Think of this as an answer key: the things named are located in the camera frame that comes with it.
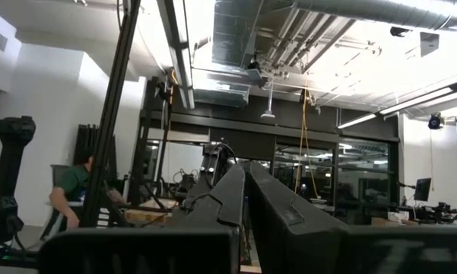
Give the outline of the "person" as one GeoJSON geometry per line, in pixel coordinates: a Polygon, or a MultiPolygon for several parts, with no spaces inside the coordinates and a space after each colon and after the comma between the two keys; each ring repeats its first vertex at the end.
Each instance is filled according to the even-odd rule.
{"type": "Polygon", "coordinates": [[[62,229],[77,228],[80,223],[78,209],[73,209],[70,202],[83,202],[87,195],[90,171],[94,160],[94,150],[88,149],[78,156],[75,164],[70,166],[61,176],[58,183],[52,188],[49,194],[49,201],[52,207],[63,214],[65,222],[62,229]]]}

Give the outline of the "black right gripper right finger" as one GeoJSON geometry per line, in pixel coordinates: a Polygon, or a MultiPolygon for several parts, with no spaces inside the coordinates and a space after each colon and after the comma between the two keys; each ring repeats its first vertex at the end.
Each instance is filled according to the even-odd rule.
{"type": "Polygon", "coordinates": [[[249,215],[263,274],[335,274],[347,225],[256,162],[246,165],[249,215]]]}

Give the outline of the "black metal rack frame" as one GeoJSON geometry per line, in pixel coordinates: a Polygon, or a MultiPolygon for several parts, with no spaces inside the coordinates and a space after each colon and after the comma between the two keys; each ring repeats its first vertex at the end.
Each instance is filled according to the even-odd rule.
{"type": "Polygon", "coordinates": [[[156,192],[170,191],[163,175],[163,160],[167,147],[172,116],[172,91],[168,80],[161,81],[153,77],[147,81],[143,103],[138,118],[138,133],[135,141],[128,199],[134,206],[142,207],[144,202],[153,200],[159,212],[169,212],[156,192]],[[160,102],[160,139],[150,137],[150,130],[155,125],[155,105],[160,102]]]}

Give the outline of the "black computer monitor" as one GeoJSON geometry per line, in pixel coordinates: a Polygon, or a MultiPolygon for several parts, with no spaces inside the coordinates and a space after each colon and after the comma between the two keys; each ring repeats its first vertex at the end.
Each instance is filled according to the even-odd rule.
{"type": "Polygon", "coordinates": [[[431,178],[418,179],[415,185],[414,199],[426,202],[429,199],[431,183],[431,178]]]}

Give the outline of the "rectangular silver air duct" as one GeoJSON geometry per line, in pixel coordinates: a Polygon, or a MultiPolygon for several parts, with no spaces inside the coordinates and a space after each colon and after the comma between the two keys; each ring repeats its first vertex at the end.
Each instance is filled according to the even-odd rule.
{"type": "Polygon", "coordinates": [[[277,41],[275,31],[298,12],[294,0],[214,0],[211,29],[195,44],[192,60],[197,104],[244,107],[266,83],[258,69],[277,41]]]}

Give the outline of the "black stacked panels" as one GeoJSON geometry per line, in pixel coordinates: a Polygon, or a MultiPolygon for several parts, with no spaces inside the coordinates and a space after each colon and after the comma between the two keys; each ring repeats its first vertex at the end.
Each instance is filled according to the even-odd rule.
{"type": "MultiPolygon", "coordinates": [[[[78,126],[73,164],[78,164],[81,156],[87,151],[94,150],[100,137],[100,127],[94,124],[78,126]]],[[[108,180],[116,180],[118,177],[117,160],[116,160],[116,139],[113,136],[109,147],[108,158],[106,163],[106,178],[108,180]]]]}

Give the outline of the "black round spotlight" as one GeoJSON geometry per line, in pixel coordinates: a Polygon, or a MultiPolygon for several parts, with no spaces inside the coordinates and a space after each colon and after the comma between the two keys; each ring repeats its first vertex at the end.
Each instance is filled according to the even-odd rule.
{"type": "Polygon", "coordinates": [[[444,126],[444,120],[441,113],[431,114],[427,126],[431,130],[441,129],[444,126]]]}

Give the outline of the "round silver air duct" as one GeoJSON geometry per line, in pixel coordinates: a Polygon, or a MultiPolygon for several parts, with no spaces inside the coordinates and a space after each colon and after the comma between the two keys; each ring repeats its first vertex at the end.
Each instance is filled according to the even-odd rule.
{"type": "Polygon", "coordinates": [[[457,0],[295,0],[298,8],[401,27],[451,30],[457,27],[457,0]]]}

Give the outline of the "long white ceiling light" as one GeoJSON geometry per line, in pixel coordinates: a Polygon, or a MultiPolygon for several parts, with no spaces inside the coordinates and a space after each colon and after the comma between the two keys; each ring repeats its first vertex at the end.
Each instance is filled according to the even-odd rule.
{"type": "Polygon", "coordinates": [[[425,104],[425,103],[431,102],[433,100],[440,99],[442,97],[446,97],[446,96],[456,94],[456,93],[457,93],[457,82],[448,84],[448,85],[438,88],[434,91],[430,91],[419,97],[414,97],[409,100],[398,103],[396,105],[393,105],[391,107],[387,107],[383,110],[378,110],[373,113],[359,116],[358,118],[355,118],[346,123],[342,123],[341,125],[338,125],[337,129],[338,130],[346,129],[346,128],[364,123],[366,121],[375,119],[380,116],[381,117],[391,116],[392,114],[397,113],[399,111],[406,110],[411,107],[416,107],[418,105],[425,104]]]}

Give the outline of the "white pendant lamp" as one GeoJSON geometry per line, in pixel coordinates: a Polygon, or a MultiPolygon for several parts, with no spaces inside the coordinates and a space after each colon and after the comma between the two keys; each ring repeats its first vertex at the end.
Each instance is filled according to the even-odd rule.
{"type": "Polygon", "coordinates": [[[270,118],[270,119],[274,119],[275,118],[275,115],[272,113],[273,86],[274,85],[272,83],[269,85],[270,88],[268,90],[267,109],[261,115],[261,118],[270,118]]]}

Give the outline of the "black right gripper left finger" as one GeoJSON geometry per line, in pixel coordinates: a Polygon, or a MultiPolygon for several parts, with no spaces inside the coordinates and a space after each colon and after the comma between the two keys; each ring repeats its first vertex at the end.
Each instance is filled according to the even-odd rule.
{"type": "Polygon", "coordinates": [[[194,209],[191,212],[174,212],[168,226],[240,228],[243,223],[245,180],[243,165],[235,164],[209,193],[203,193],[199,198],[195,198],[194,209]]]}

